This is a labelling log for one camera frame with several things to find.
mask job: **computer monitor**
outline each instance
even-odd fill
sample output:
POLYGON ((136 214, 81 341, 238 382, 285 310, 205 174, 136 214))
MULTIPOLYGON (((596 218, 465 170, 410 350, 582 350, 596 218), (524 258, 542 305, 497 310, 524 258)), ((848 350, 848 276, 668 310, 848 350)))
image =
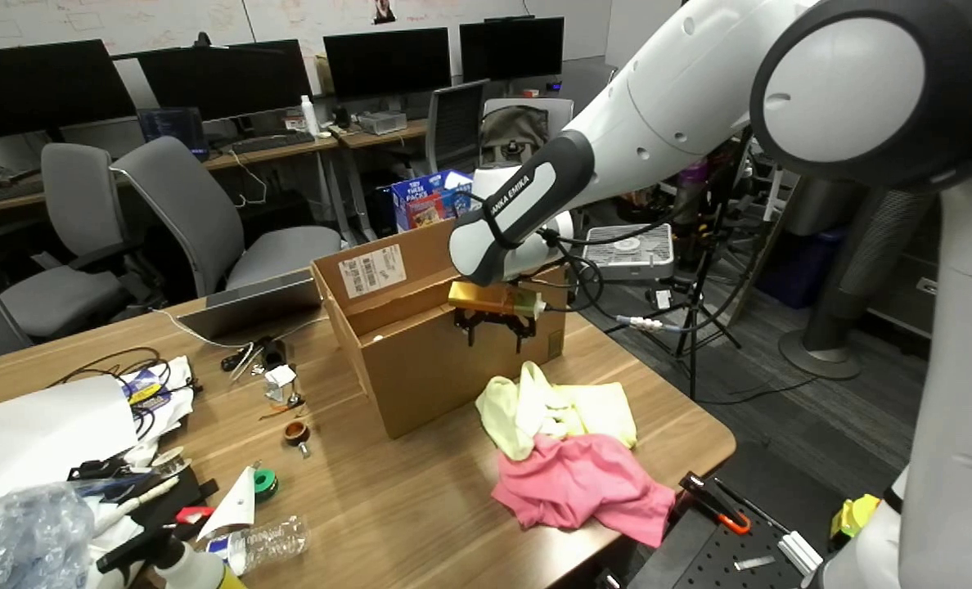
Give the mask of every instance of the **computer monitor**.
POLYGON ((136 57, 161 109, 232 118, 293 109, 311 94, 298 41, 228 48, 161 48, 136 57))
POLYGON ((277 336, 281 330, 320 310, 311 272, 254 283, 234 293, 215 293, 202 310, 182 316, 179 323, 215 343, 248 343, 277 336))
POLYGON ((450 86, 447 30, 323 37, 337 98, 410 94, 450 86))
POLYGON ((100 41, 0 48, 0 138, 134 115, 100 41))
POLYGON ((564 19, 484 19, 459 25, 461 80, 556 74, 564 66, 564 19))

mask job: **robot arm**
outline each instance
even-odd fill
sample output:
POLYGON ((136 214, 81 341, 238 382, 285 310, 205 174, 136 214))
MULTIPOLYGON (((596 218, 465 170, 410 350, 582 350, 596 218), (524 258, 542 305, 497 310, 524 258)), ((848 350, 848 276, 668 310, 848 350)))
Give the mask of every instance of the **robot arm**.
POLYGON ((877 584, 830 567, 824 587, 972 587, 972 0, 692 0, 455 227, 450 261, 484 285, 560 258, 546 218, 677 174, 746 113, 789 170, 941 191, 929 379, 902 526, 882 541, 898 557, 877 584))
POLYGON ((564 210, 654 186, 746 120, 752 74, 815 0, 692 0, 529 156, 484 210, 461 216, 450 261, 505 283, 552 261, 537 230, 564 210))

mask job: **table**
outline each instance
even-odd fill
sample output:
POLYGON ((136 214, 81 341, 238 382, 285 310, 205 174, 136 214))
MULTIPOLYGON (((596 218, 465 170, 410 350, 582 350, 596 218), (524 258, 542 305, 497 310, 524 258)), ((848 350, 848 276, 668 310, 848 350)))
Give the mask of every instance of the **table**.
MULTIPOLYGON (((188 353, 202 393, 176 434, 201 478, 225 490, 252 462, 277 473, 277 493, 257 506, 263 525, 302 515, 305 559, 245 576, 248 587, 551 587, 615 541, 604 526, 520 531, 491 502, 497 473, 478 413, 459 410, 401 439, 387 439, 374 401, 334 343, 326 316, 285 335, 298 388, 309 401, 311 457, 281 447, 288 418, 268 413, 263 382, 228 379, 232 353, 188 335, 172 317, 202 301, 154 310, 0 358, 0 401, 38 389, 86 361, 123 347, 188 353)), ((736 443, 725 426, 654 378, 578 316, 566 317, 566 353, 546 362, 552 382, 623 382, 637 422, 637 462, 651 478, 677 483, 685 473, 709 473, 736 443)))
MULTIPOLYGON (((396 134, 351 130, 351 134, 342 134, 342 141, 337 141, 337 138, 316 138, 316 141, 305 141, 305 143, 285 143, 285 148, 266 148, 266 150, 245 150, 245 153, 224 150, 224 153, 213 153, 205 162, 205 170, 218 174, 218 170, 274 164, 274 162, 290 162, 290 156, 339 153, 342 156, 342 166, 351 174, 351 186, 352 186, 352 194, 351 194, 352 216, 357 216, 359 230, 369 232, 359 177, 352 177, 357 170, 351 166, 352 162, 351 162, 347 150, 365 150, 365 148, 383 148, 383 143, 420 141, 420 138, 424 138, 424 128, 429 128, 429 120, 423 118, 423 120, 410 120, 396 134)), ((337 191, 334 166, 320 166, 316 174, 320 174, 320 186, 326 182, 326 194, 339 194, 337 191)), ((47 196, 38 191, 42 191, 38 186, 38 177, 35 179, 23 179, 21 186, 10 186, 5 196, 0 196, 0 214, 26 210, 26 206, 42 206, 47 196)), ((347 230, 347 210, 342 210, 339 199, 334 202, 334 214, 337 214, 337 224, 339 224, 342 236, 351 236, 351 230, 347 230)))

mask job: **open cardboard box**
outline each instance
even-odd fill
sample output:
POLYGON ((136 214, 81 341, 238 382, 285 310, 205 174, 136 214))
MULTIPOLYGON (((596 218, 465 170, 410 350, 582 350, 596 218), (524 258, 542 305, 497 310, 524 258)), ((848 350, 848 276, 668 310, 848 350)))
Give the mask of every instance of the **open cardboard box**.
POLYGON ((505 323, 478 323, 468 341, 447 305, 459 280, 447 236, 450 224, 435 224, 313 261, 334 335, 389 434, 471 404, 491 378, 517 378, 524 361, 564 353, 564 316, 542 316, 520 350, 505 323))

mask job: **towel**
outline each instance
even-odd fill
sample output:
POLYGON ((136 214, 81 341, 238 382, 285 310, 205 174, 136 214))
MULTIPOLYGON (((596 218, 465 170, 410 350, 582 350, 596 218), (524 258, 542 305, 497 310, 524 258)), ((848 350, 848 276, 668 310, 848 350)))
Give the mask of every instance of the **towel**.
POLYGON ((668 531, 673 490, 654 483, 634 456, 610 434, 542 443, 528 462, 501 457, 491 490, 520 526, 576 531, 600 521, 646 547, 668 531))

